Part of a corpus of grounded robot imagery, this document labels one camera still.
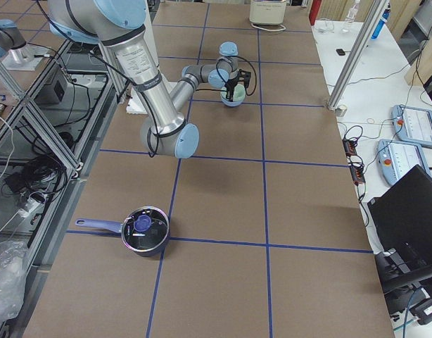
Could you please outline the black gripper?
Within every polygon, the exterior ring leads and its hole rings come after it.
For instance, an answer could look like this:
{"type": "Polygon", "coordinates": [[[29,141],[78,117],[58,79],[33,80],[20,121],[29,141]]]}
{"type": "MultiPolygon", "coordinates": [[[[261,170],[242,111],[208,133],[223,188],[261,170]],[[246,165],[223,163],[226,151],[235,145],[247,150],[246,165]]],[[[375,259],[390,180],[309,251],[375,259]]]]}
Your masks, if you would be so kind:
{"type": "Polygon", "coordinates": [[[237,86],[239,82],[239,79],[237,77],[233,78],[233,79],[229,79],[226,83],[225,83],[225,88],[226,88],[226,100],[229,102],[233,102],[234,101],[234,90],[237,86]]]}

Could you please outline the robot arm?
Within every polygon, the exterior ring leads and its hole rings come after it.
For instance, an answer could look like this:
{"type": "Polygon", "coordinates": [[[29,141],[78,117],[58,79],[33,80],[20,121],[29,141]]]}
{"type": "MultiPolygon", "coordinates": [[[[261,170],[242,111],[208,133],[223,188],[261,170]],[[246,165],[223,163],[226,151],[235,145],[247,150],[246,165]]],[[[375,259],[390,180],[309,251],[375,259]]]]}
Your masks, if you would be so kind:
{"type": "Polygon", "coordinates": [[[180,108],[199,85],[218,89],[228,106],[239,106],[246,97],[233,42],[220,46],[216,63],[184,68],[178,83],[168,90],[144,39],[149,22],[145,1],[49,1],[48,6],[52,32],[74,42],[100,44],[115,54],[148,114],[140,138],[151,156],[189,158],[195,153],[199,130],[180,108]]]}
{"type": "Polygon", "coordinates": [[[0,58],[10,55],[17,64],[29,63],[34,52],[17,25],[9,19],[0,19],[0,58]]]}

